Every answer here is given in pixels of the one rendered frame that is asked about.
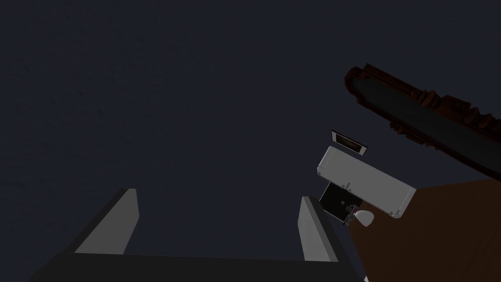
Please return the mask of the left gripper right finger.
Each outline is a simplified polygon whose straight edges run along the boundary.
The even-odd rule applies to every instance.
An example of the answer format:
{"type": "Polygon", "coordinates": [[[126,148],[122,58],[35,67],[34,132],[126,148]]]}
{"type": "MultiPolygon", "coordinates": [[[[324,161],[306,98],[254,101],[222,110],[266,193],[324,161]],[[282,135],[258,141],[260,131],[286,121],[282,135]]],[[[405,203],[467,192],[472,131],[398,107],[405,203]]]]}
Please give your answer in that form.
{"type": "Polygon", "coordinates": [[[331,242],[332,228],[316,198],[301,198],[297,227],[305,261],[339,261],[331,242]]]}

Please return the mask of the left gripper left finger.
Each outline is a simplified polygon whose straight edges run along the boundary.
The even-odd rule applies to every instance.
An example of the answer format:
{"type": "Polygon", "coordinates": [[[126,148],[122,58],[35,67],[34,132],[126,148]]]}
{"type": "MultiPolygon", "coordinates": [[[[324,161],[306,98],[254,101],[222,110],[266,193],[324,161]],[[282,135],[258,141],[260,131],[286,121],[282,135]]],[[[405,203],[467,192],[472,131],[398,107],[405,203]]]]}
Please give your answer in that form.
{"type": "Polygon", "coordinates": [[[65,252],[122,255],[138,219],[137,190],[120,189],[69,244],[65,252]]]}

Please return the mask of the white cabinet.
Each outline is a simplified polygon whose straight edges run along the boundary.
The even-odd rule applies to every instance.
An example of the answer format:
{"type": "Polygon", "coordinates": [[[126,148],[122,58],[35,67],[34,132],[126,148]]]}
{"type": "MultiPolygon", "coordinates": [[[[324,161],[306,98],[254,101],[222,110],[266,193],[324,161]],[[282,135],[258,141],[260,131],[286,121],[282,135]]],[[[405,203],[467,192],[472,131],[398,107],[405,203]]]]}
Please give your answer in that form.
{"type": "Polygon", "coordinates": [[[320,177],[389,214],[402,217],[416,189],[332,146],[317,168],[320,177]]]}

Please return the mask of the small framed wall picture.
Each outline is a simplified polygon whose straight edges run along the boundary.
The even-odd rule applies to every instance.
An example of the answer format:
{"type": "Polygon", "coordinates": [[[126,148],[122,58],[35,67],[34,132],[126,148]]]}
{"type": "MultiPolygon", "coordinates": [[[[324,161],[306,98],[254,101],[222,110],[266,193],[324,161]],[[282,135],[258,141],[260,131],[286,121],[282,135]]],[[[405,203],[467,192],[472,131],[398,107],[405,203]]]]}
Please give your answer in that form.
{"type": "Polygon", "coordinates": [[[347,137],[347,136],[344,136],[338,132],[336,132],[335,130],[331,130],[331,135],[332,135],[332,141],[343,146],[343,147],[346,147],[350,150],[352,150],[353,152],[363,156],[365,154],[365,152],[367,151],[367,146],[347,137]]]}

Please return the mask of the black box appliance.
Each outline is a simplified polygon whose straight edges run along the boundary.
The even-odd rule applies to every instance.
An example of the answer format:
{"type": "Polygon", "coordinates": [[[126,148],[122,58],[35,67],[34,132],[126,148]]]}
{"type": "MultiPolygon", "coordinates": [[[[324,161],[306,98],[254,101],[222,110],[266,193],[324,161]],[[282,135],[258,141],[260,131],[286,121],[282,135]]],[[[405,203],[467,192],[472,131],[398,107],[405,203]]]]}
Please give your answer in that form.
{"type": "Polygon", "coordinates": [[[325,212],[349,226],[355,219],[354,214],[360,209],[363,200],[348,190],[329,183],[319,202],[325,212]]]}

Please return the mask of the white rounded lamp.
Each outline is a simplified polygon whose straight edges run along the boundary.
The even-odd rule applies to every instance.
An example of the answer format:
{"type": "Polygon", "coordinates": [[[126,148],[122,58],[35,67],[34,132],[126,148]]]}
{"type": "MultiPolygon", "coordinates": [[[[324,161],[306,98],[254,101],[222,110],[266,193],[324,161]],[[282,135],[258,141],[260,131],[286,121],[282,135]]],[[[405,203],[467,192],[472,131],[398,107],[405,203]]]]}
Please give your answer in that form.
{"type": "Polygon", "coordinates": [[[368,227],[375,217],[371,211],[367,210],[358,210],[354,213],[354,216],[364,227],[368,227]]]}

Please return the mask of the dark ornate framed mirror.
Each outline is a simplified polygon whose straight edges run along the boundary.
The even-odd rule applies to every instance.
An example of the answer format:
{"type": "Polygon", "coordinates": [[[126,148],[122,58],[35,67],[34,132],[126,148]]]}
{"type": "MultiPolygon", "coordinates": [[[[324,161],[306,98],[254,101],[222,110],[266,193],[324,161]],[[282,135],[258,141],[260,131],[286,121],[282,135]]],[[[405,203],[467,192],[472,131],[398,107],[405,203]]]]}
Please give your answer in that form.
{"type": "Polygon", "coordinates": [[[344,84],[358,104],[388,120],[397,134],[501,182],[501,118],[456,97],[416,88],[370,64],[350,69],[344,84]]]}

